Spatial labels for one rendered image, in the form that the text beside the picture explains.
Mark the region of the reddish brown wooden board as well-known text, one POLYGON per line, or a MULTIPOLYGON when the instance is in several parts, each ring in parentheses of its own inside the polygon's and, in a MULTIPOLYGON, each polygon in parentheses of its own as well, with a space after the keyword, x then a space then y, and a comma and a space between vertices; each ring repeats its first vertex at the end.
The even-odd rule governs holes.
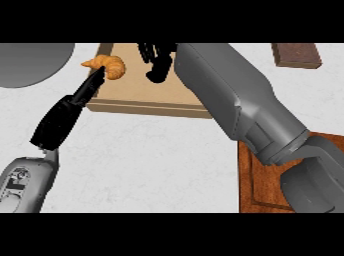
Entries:
POLYGON ((264 166, 239 143, 242 212, 344 213, 344 136, 309 133, 280 166, 264 166))

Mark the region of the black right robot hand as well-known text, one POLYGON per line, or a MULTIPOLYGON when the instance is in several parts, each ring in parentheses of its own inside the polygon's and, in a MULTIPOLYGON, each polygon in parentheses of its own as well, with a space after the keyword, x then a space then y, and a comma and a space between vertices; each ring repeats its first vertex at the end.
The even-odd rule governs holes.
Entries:
POLYGON ((172 58, 177 51, 175 43, 138 43, 138 52, 144 63, 151 63, 151 70, 146 73, 153 83, 162 83, 166 79, 172 58))

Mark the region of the brown cardboard box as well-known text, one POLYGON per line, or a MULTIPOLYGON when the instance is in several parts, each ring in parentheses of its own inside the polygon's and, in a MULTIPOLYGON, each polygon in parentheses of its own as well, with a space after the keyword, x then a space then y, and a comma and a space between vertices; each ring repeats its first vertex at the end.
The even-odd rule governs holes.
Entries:
POLYGON ((321 66, 314 43, 273 43, 271 50, 277 67, 317 69, 321 66))

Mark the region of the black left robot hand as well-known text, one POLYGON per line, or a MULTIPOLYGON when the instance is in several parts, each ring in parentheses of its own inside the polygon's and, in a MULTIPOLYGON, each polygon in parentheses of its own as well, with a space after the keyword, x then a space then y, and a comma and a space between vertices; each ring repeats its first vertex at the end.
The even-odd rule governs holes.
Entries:
POLYGON ((36 126, 30 143, 42 150, 54 150, 61 145, 75 126, 92 95, 104 83, 104 68, 100 67, 82 82, 72 95, 66 95, 53 105, 36 126))

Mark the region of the grey round pan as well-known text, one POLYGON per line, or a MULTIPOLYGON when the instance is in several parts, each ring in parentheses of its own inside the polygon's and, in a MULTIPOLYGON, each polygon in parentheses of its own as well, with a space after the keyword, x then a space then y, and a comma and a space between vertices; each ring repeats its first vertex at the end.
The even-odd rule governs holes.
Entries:
POLYGON ((73 48, 73 43, 0 43, 0 87, 27 87, 50 78, 73 48))

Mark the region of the golden croissant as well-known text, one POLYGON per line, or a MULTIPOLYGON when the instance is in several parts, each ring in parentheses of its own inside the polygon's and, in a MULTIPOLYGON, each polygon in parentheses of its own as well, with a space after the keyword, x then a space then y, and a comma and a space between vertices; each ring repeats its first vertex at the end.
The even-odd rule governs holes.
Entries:
POLYGON ((81 65, 92 69, 98 69, 100 67, 104 67, 106 78, 109 80, 119 79, 125 74, 125 64, 122 59, 118 56, 109 56, 109 55, 100 54, 88 61, 84 61, 81 65))

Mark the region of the pale wooden cutting board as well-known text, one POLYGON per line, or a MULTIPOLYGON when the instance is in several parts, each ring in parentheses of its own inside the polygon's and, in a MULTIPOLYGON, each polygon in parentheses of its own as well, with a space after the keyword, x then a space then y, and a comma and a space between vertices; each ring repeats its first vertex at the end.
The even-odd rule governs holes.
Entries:
POLYGON ((126 71, 120 79, 107 80, 100 86, 87 104, 91 111, 211 119, 174 69, 162 83, 149 81, 146 72, 151 64, 143 62, 135 43, 101 43, 100 54, 119 56, 126 71))

